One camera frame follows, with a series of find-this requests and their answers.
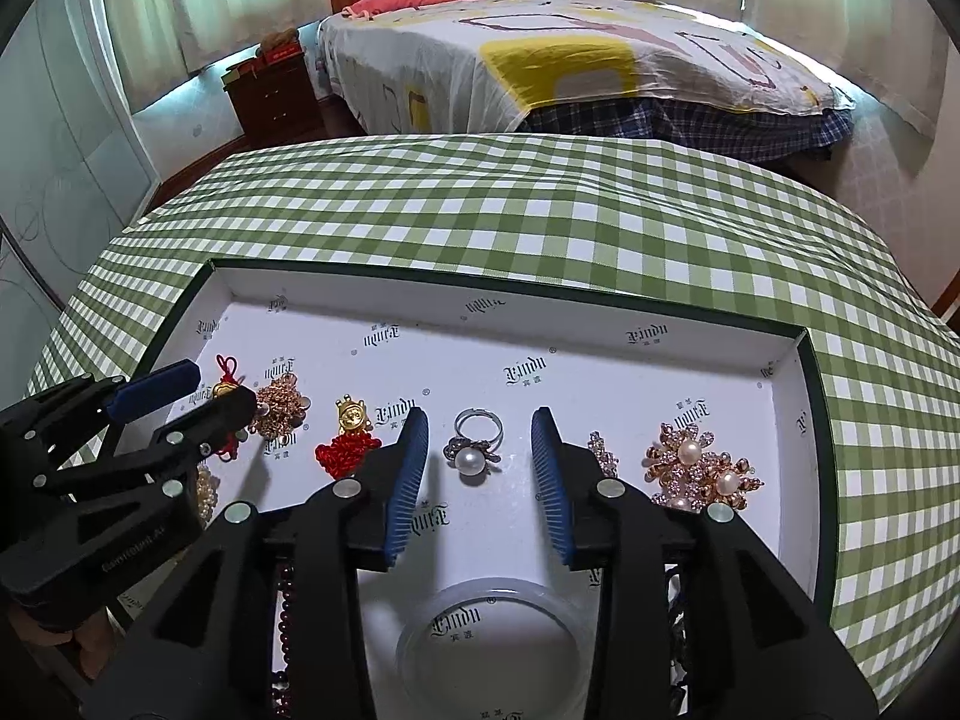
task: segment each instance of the gold charm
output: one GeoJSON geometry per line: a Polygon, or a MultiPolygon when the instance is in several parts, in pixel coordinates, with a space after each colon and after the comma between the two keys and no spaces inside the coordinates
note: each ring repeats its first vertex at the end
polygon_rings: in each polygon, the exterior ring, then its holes
{"type": "Polygon", "coordinates": [[[367,417],[367,407],[362,400],[354,401],[349,395],[337,401],[337,418],[340,422],[340,433],[358,433],[361,430],[370,432],[373,423],[367,417]]]}
{"type": "Polygon", "coordinates": [[[217,382],[213,385],[213,390],[211,394],[213,397],[220,397],[221,395],[226,395],[228,392],[234,391],[237,389],[239,384],[233,384],[233,382],[217,382]]]}

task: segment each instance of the wooden nightstand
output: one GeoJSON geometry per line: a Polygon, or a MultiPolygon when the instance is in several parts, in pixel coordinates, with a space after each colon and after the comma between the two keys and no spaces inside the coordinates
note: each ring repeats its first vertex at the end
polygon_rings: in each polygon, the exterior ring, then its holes
{"type": "Polygon", "coordinates": [[[224,89],[253,148],[291,143],[310,130],[325,137],[302,53],[240,74],[224,89]]]}

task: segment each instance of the bedspread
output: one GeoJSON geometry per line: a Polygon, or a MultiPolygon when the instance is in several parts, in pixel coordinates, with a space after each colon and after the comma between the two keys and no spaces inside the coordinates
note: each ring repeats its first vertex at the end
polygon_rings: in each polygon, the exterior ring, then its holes
{"type": "Polygon", "coordinates": [[[475,0],[320,27],[333,90],[370,134],[512,132],[535,108],[645,97],[733,113],[853,104],[751,35],[646,2],[475,0]]]}
{"type": "Polygon", "coordinates": [[[131,375],[224,257],[477,274],[801,325],[835,449],[832,626],[882,702],[957,608],[960,341],[886,245],[817,191],[654,141],[395,136],[235,154],[107,246],[30,392],[131,375]]]}

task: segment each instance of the red box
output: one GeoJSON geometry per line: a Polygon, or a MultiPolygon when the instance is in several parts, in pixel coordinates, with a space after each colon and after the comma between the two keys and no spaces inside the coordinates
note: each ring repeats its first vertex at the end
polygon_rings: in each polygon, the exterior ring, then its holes
{"type": "Polygon", "coordinates": [[[304,47],[299,45],[299,42],[284,43],[282,46],[277,46],[275,49],[270,49],[268,52],[264,52],[263,58],[266,60],[268,65],[272,65],[275,62],[289,59],[291,56],[302,55],[303,53],[304,47]]]}

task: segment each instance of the stuffed toy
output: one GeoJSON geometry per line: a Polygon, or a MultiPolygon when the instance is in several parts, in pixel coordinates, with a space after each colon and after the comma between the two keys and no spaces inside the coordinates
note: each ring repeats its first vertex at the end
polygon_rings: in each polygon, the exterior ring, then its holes
{"type": "Polygon", "coordinates": [[[282,32],[271,32],[270,34],[264,35],[256,50],[256,55],[263,56],[277,46],[284,46],[287,43],[299,43],[299,33],[294,26],[282,32]]]}

